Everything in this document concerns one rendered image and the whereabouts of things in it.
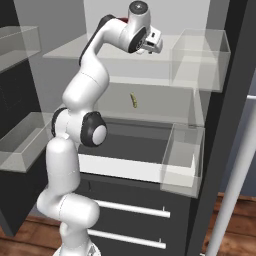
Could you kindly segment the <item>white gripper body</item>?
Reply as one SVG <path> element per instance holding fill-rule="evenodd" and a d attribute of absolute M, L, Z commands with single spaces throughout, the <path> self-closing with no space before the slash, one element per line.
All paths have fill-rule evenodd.
<path fill-rule="evenodd" d="M 163 40 L 160 33 L 151 33 L 142 44 L 142 49 L 159 54 L 163 48 Z"/>

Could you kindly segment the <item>black fridge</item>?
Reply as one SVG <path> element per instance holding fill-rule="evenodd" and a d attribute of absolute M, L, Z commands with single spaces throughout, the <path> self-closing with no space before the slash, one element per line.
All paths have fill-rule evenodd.
<path fill-rule="evenodd" d="M 53 256 L 101 256 L 92 242 L 92 226 L 99 219 L 104 202 L 75 194 L 80 174 L 87 171 L 104 175 L 137 170 L 141 180 L 149 178 L 150 165 L 138 159 L 124 160 L 119 166 L 107 155 L 80 154 L 103 145 L 108 136 L 107 124 L 96 110 L 97 101 L 110 88 L 118 92 L 134 88 L 143 103 L 138 119 L 143 122 L 156 116 L 148 77 L 113 80 L 98 57 L 103 45 L 109 44 L 133 54 L 140 50 L 160 53 L 163 40 L 151 24 L 147 3 L 134 1 L 128 15 L 118 18 L 104 16 L 79 57 L 79 69 L 63 95 L 61 108 L 51 120 L 52 138 L 46 147 L 47 188 L 39 195 L 38 209 L 60 220 L 62 244 Z M 192 94 L 215 91 L 223 87 L 230 49 L 222 30 L 184 30 L 170 51 L 169 90 L 188 89 Z"/>

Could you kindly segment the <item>black fridge door with bins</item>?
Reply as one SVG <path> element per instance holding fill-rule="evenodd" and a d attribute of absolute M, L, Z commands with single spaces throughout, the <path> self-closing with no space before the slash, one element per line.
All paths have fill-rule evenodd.
<path fill-rule="evenodd" d="M 14 0 L 0 0 L 0 28 L 22 25 Z M 28 59 L 0 73 L 0 140 L 31 112 L 42 112 Z M 0 170 L 0 228 L 15 236 L 47 183 L 45 151 L 26 173 Z"/>

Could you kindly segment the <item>white fridge drawer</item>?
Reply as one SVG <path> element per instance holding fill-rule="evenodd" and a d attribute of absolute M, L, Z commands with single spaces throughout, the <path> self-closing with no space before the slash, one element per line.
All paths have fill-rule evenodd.
<path fill-rule="evenodd" d="M 81 170 L 160 184 L 162 161 L 173 125 L 156 127 L 110 123 L 102 145 L 79 148 Z"/>

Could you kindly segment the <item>glass fridge shelf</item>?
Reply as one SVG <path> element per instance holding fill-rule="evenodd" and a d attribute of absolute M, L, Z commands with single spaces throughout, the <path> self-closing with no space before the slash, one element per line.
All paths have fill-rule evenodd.
<path fill-rule="evenodd" d="M 133 108 L 130 93 L 135 94 L 137 108 Z M 112 76 L 96 107 L 104 117 L 204 125 L 196 90 L 172 86 L 168 79 Z"/>
<path fill-rule="evenodd" d="M 100 59 L 121 59 L 121 60 L 150 60 L 150 61 L 168 61 L 170 52 L 179 39 L 179 35 L 163 35 L 163 49 L 160 54 L 149 54 L 144 51 L 142 54 L 126 53 L 110 44 L 104 44 L 98 53 Z M 78 59 L 87 43 L 87 34 L 84 34 L 46 54 L 44 58 L 59 58 L 59 59 Z"/>

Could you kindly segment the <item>clear door bin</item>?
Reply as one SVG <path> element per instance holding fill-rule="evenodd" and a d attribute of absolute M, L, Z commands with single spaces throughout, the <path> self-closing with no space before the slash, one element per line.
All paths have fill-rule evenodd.
<path fill-rule="evenodd" d="M 170 83 L 221 92 L 231 50 L 224 30 L 185 29 L 170 54 Z"/>
<path fill-rule="evenodd" d="M 160 189 L 197 198 L 202 181 L 203 127 L 174 124 L 160 171 Z"/>
<path fill-rule="evenodd" d="M 29 170 L 52 138 L 52 117 L 52 113 L 31 112 L 0 140 L 0 170 Z"/>
<path fill-rule="evenodd" d="M 0 73 L 41 51 L 37 26 L 0 28 Z"/>

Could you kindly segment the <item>black freezer drawer front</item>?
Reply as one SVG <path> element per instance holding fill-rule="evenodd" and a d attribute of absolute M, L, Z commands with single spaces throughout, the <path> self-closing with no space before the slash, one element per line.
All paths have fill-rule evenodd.
<path fill-rule="evenodd" d="M 185 256 L 186 231 L 175 228 L 170 218 L 152 216 L 100 219 L 92 230 L 166 243 L 166 249 L 152 248 L 91 236 L 103 256 Z"/>
<path fill-rule="evenodd" d="M 188 227 L 190 199 L 161 191 L 156 183 L 82 173 L 77 192 L 122 204 L 155 209 L 165 207 L 171 213 L 173 227 L 183 231 Z"/>

